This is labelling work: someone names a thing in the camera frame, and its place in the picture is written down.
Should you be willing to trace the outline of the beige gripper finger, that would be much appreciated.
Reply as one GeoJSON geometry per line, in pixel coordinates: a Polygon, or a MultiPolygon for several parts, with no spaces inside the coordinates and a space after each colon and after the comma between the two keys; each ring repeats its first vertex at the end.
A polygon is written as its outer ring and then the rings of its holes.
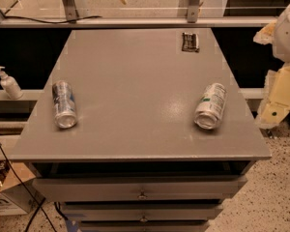
{"type": "Polygon", "coordinates": [[[264,83],[263,99],[257,110],[255,124],[260,129],[277,127],[290,112],[290,64],[277,72],[269,70],[264,83]]]}

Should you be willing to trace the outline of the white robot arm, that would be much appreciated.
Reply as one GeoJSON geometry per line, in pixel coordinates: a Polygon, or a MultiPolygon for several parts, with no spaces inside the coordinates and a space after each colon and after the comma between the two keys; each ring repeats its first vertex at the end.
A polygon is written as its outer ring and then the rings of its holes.
{"type": "Polygon", "coordinates": [[[253,40],[271,44],[274,57],[283,62],[278,71],[268,71],[255,118],[260,129],[268,130],[278,126],[290,112],[290,4],[275,22],[257,32],[253,40]]]}

